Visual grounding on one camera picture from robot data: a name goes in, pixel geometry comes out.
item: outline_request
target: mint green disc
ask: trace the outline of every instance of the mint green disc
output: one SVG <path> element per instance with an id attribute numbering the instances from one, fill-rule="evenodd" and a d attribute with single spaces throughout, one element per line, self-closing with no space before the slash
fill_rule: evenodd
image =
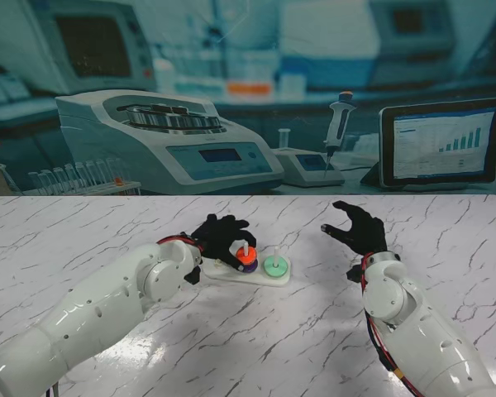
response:
<path id="1" fill-rule="evenodd" d="M 274 257 L 269 256 L 268 258 L 265 259 L 265 263 L 263 264 L 263 267 L 265 268 L 265 272 L 267 275 L 277 279 L 279 277 L 283 277 L 287 273 L 287 270 L 289 269 L 289 264 L 285 259 L 283 259 L 283 257 L 280 256 L 278 265 L 274 266 Z"/>

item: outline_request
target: display screen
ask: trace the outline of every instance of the display screen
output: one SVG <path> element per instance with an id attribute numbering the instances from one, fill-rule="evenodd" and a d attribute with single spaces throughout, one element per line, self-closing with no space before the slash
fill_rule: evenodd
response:
<path id="1" fill-rule="evenodd" d="M 400 34 L 421 33 L 424 30 L 422 10 L 401 9 L 393 11 L 395 31 Z"/>
<path id="2" fill-rule="evenodd" d="M 68 57 L 79 77 L 129 77 L 122 34 L 109 17 L 57 17 Z"/>
<path id="3" fill-rule="evenodd" d="M 235 149 L 212 149 L 209 151 L 198 151 L 208 163 L 218 161 L 241 161 L 239 153 Z"/>
<path id="4" fill-rule="evenodd" d="M 396 117 L 393 177 L 481 175 L 496 108 Z"/>

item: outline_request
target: marble table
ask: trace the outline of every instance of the marble table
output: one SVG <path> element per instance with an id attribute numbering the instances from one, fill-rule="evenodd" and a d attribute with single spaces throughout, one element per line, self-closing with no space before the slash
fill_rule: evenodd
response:
<path id="1" fill-rule="evenodd" d="M 0 198 L 0 344 L 83 277 L 208 213 L 248 219 L 263 254 L 293 262 L 283 288 L 203 277 L 61 380 L 65 397 L 387 397 L 409 393 L 370 344 L 358 257 L 320 232 L 345 199 L 385 222 L 389 247 L 474 342 L 496 383 L 496 196 Z"/>

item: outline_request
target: wire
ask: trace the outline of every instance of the wire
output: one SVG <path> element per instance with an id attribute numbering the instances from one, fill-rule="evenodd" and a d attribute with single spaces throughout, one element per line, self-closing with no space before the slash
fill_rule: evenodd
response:
<path id="1" fill-rule="evenodd" d="M 360 284 L 362 286 L 362 294 L 364 294 L 364 290 L 365 290 L 365 266 L 366 266 L 367 260 L 372 255 L 373 255 L 373 252 L 364 255 L 364 258 L 362 258 L 362 277 L 360 280 Z M 377 328 L 374 325 L 373 319 L 371 318 L 371 316 L 367 312 L 365 312 L 365 318 L 367 321 L 367 331 L 368 331 L 368 334 L 370 335 L 371 343 L 373 343 L 373 346 L 376 349 L 376 351 L 379 353 L 379 356 L 381 356 L 381 354 L 382 354 L 382 356 L 386 359 L 386 361 L 391 365 L 391 370 L 388 367 L 386 367 L 386 369 L 388 371 L 397 370 L 398 369 L 397 364 L 395 364 L 395 361 L 393 360 L 391 355 L 388 353 L 388 351 L 386 351 L 384 344 L 382 343 L 382 339 L 380 339 Z M 416 389 L 416 387 L 414 385 L 412 385 L 412 383 L 408 380 L 408 378 L 406 378 L 406 376 L 403 375 L 400 378 L 400 380 L 401 380 L 401 382 L 403 382 L 403 385 L 406 386 L 406 388 L 408 389 L 408 391 L 412 395 L 414 395 L 415 397 L 424 397 Z"/>
<path id="2" fill-rule="evenodd" d="M 340 170 L 340 172 L 354 171 L 354 170 L 370 170 L 370 169 L 371 169 L 370 166 L 367 166 L 367 167 L 355 167 L 355 168 L 346 168 L 344 170 Z"/>

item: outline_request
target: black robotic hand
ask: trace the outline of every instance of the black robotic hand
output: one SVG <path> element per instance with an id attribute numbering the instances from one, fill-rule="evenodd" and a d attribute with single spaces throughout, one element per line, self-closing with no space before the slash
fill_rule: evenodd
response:
<path id="1" fill-rule="evenodd" d="M 235 240 L 245 240 L 250 246 L 256 247 L 255 237 L 247 230 L 243 230 L 248 226 L 250 224 L 247 221 L 238 221 L 233 215 L 218 219 L 217 215 L 210 213 L 206 222 L 191 234 L 191 238 L 203 248 L 203 256 L 220 259 L 240 270 L 243 269 L 242 262 L 230 252 L 230 246 Z"/>
<path id="2" fill-rule="evenodd" d="M 367 211 L 345 201 L 336 201 L 332 206 L 347 213 L 347 216 L 352 221 L 351 229 L 345 232 L 325 224 L 322 225 L 322 232 L 327 233 L 332 238 L 336 238 L 339 242 L 343 242 L 360 255 L 388 250 L 384 223 L 380 219 L 371 217 L 371 214 Z"/>

